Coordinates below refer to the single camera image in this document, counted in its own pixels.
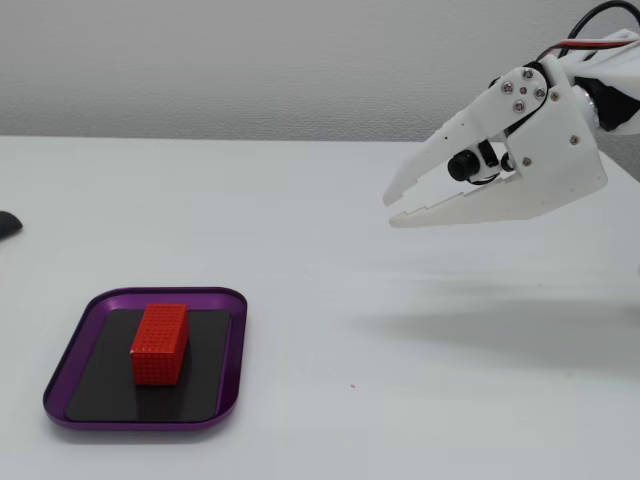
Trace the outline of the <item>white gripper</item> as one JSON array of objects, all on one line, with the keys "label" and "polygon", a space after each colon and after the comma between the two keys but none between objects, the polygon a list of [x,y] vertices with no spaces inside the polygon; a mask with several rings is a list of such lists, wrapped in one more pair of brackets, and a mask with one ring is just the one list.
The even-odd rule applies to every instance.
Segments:
[{"label": "white gripper", "polygon": [[598,120],[593,100],[571,84],[558,59],[546,57],[541,65],[548,87],[544,74],[532,67],[517,67],[498,78],[404,160],[383,203],[395,203],[443,163],[450,164],[449,174],[458,182],[495,175],[497,158],[491,154],[484,159],[479,145],[534,112],[506,138],[516,173],[433,206],[400,213],[389,220],[392,227],[528,220],[606,185],[594,139]]}]

